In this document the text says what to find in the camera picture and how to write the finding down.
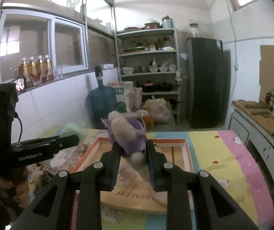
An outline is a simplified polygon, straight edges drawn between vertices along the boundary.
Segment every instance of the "electrical wire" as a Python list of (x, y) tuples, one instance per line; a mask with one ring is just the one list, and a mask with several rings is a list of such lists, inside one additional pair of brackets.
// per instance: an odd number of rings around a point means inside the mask
[(13, 116), (14, 116), (15, 118), (17, 118), (17, 119), (19, 120), (19, 122), (20, 122), (21, 131), (20, 131), (20, 136), (19, 136), (19, 140), (18, 140), (18, 142), (20, 142), (21, 136), (22, 136), (22, 131), (23, 131), (22, 122), (21, 122), (21, 119), (19, 118), (19, 115), (18, 115), (17, 112), (14, 112)]
[(237, 66), (238, 66), (238, 63), (237, 63), (237, 46), (236, 46), (236, 33), (235, 33), (235, 30), (234, 30), (234, 25), (233, 25), (233, 21), (232, 21), (232, 15), (231, 15), (231, 11), (230, 11), (230, 7), (229, 7), (229, 4), (227, 3), (227, 0), (225, 0), (226, 2), (226, 5), (227, 5), (227, 9), (229, 11), (229, 14), (230, 14), (230, 21), (231, 21), (231, 26), (232, 26), (232, 30), (233, 30), (233, 34), (234, 34), (234, 49), (235, 49), (235, 78), (234, 78), (234, 85), (233, 85), (233, 88), (230, 92), (230, 99), (229, 99), (229, 106), (231, 105), (232, 103), (232, 100), (233, 100), (233, 96), (234, 96), (234, 92), (235, 92), (235, 86), (236, 86), (236, 80), (237, 80)]
[(19, 118), (19, 116), (17, 117), (17, 119), (19, 120), (20, 126), (21, 126), (20, 136), (19, 136), (19, 140), (18, 140), (18, 142), (20, 142), (21, 136), (22, 136), (23, 127), (22, 127), (22, 122), (21, 122), (21, 119)]

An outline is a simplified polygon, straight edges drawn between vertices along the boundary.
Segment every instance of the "jar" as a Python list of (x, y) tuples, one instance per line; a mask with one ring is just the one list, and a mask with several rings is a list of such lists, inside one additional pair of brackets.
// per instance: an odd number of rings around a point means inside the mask
[(191, 24), (189, 24), (189, 26), (190, 26), (190, 29), (189, 29), (189, 31), (190, 31), (190, 36), (191, 37), (201, 37), (201, 35), (200, 35), (200, 30), (199, 30), (199, 24), (197, 24), (197, 23), (191, 23)]
[(174, 28), (172, 18), (170, 18), (169, 16), (165, 16), (162, 19), (162, 27), (165, 28), (165, 29)]

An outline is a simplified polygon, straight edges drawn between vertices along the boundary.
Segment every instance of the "stuffed toy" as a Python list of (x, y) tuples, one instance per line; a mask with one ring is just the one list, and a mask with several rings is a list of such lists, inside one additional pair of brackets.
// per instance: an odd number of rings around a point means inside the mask
[(110, 143), (118, 142), (125, 150), (124, 158), (127, 163), (149, 183), (150, 177), (145, 154), (147, 135), (142, 123), (135, 118), (126, 119), (116, 111), (111, 112), (108, 119), (103, 119), (102, 122), (107, 127)]

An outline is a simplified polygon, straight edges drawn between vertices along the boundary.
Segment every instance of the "black refrigerator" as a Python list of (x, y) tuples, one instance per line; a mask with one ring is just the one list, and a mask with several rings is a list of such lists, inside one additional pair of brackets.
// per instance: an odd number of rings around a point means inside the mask
[(192, 128), (212, 128), (224, 124), (230, 69), (222, 41), (190, 38), (187, 54), (187, 120)]

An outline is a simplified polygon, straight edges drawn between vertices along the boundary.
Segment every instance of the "shelf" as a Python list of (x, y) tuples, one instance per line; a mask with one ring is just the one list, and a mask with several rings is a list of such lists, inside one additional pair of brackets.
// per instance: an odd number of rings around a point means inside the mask
[(164, 94), (178, 94), (178, 91), (170, 91), (170, 92), (152, 92), (152, 93), (142, 93), (142, 95), (164, 95)]
[(132, 73), (132, 74), (121, 74), (121, 77), (139, 76), (139, 75), (150, 75), (150, 74), (169, 74), (176, 72), (153, 72), (153, 73)]
[(129, 57), (129, 56), (144, 55), (144, 54), (157, 54), (157, 53), (176, 53), (176, 52), (177, 52), (177, 50), (142, 51), (142, 52), (123, 53), (123, 54), (119, 54), (118, 57)]
[(125, 33), (117, 34), (119, 39), (126, 39), (131, 37), (142, 37), (142, 36), (150, 36), (150, 35), (173, 35), (173, 29), (164, 29), (164, 28), (155, 28), (155, 29), (142, 29), (136, 31), (130, 31)]

